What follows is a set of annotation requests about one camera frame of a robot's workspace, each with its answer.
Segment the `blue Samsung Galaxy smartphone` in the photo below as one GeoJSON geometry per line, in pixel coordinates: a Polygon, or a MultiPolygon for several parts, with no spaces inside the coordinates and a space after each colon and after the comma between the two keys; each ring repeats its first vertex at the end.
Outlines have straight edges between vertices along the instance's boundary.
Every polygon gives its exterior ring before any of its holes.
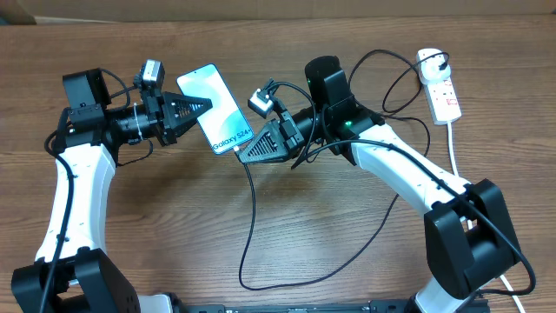
{"type": "Polygon", "coordinates": [[[211,101],[212,108],[198,118],[198,123],[216,155],[224,154],[254,137],[252,127],[213,63],[181,75],[176,83],[184,96],[211,101]]]}

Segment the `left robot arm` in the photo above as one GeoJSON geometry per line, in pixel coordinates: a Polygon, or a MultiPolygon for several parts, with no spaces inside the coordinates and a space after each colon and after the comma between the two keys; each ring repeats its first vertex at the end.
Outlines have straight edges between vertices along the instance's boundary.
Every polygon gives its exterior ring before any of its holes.
{"type": "Polygon", "coordinates": [[[35,262],[14,270],[11,291],[24,312],[183,312],[173,293],[140,296],[108,258],[109,187],[124,144],[176,143],[211,109],[208,98],[162,91],[162,63],[134,78],[140,103],[113,108],[102,68],[63,76],[69,105],[44,142],[55,158],[56,194],[35,262]]]}

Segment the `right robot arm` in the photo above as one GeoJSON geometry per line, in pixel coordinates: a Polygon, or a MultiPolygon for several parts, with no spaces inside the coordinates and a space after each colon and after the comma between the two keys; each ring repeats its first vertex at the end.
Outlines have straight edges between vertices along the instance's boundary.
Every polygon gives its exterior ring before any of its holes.
{"type": "Polygon", "coordinates": [[[423,218],[432,277],[406,305],[409,312],[465,309],[489,283],[525,258],[501,190],[470,183],[430,162],[404,143],[383,116],[358,103],[350,75],[334,56],[306,65],[310,105],[291,114],[269,81],[249,99],[263,117],[275,113],[237,154],[243,164],[301,163],[331,150],[390,186],[423,218]]]}

